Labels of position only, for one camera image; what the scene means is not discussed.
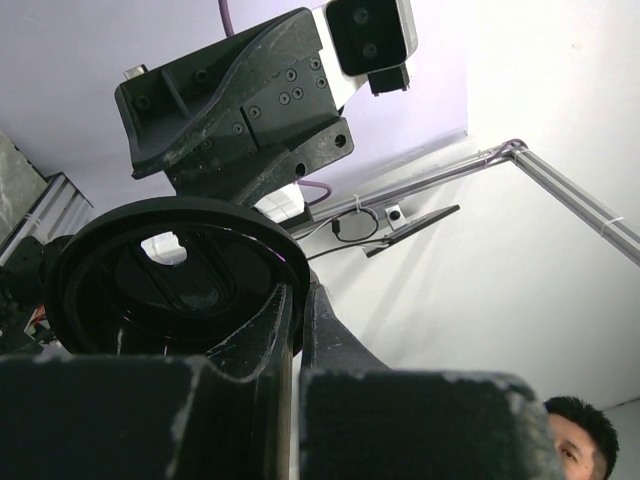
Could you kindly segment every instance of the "black hair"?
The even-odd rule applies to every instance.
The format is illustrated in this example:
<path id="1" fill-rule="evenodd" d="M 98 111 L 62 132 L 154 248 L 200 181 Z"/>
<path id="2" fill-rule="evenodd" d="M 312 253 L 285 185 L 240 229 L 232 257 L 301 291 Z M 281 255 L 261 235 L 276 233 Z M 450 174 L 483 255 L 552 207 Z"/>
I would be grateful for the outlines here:
<path id="1" fill-rule="evenodd" d="M 613 472 L 618 458 L 618 434 L 604 413 L 576 397 L 554 397 L 544 403 L 549 414 L 560 415 L 589 434 L 607 462 L 604 479 Z"/>

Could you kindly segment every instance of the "man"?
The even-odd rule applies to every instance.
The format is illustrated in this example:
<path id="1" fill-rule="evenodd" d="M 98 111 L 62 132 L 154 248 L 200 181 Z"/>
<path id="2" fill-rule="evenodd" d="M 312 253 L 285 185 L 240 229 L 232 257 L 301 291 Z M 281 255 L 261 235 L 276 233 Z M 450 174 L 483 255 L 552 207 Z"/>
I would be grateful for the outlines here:
<path id="1" fill-rule="evenodd" d="M 575 397 L 555 397 L 544 404 L 554 446 L 567 480 L 606 480 L 618 456 L 618 435 L 592 405 Z"/>

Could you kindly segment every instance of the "wall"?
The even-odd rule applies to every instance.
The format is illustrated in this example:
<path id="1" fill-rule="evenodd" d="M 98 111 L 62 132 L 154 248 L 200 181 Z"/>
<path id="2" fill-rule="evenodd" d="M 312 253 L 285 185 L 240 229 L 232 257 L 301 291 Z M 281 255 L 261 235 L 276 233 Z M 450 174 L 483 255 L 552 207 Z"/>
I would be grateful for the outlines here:
<path id="1" fill-rule="evenodd" d="M 640 4 L 466 5 L 472 140 L 411 168 L 520 137 L 640 225 Z M 507 370 L 543 398 L 570 393 L 600 407 L 640 394 L 630 368 L 640 360 L 640 270 L 510 165 L 406 207 L 454 203 L 459 213 L 374 259 L 353 249 L 313 262 L 354 333 L 399 368 Z M 334 246 L 330 237 L 305 248 Z"/>
<path id="2" fill-rule="evenodd" d="M 611 480 L 633 480 L 640 472 L 640 401 L 607 412 L 618 431 L 620 453 Z"/>

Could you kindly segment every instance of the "gray stone surface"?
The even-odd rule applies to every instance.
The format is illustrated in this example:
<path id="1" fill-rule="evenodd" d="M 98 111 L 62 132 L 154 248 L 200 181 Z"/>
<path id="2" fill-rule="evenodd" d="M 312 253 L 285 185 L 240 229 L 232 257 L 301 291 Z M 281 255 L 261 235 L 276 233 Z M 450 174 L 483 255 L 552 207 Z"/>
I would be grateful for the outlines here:
<path id="1" fill-rule="evenodd" d="M 0 242 L 11 233 L 47 183 L 0 131 Z"/>

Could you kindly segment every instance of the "black camera face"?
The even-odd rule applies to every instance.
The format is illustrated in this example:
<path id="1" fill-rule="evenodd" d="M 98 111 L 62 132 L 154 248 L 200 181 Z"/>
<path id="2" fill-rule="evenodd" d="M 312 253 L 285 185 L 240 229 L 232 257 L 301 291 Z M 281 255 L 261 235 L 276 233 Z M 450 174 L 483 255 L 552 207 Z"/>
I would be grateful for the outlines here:
<path id="1" fill-rule="evenodd" d="M 408 52 L 396 0 L 339 0 L 326 10 L 340 66 L 347 75 L 397 67 Z"/>

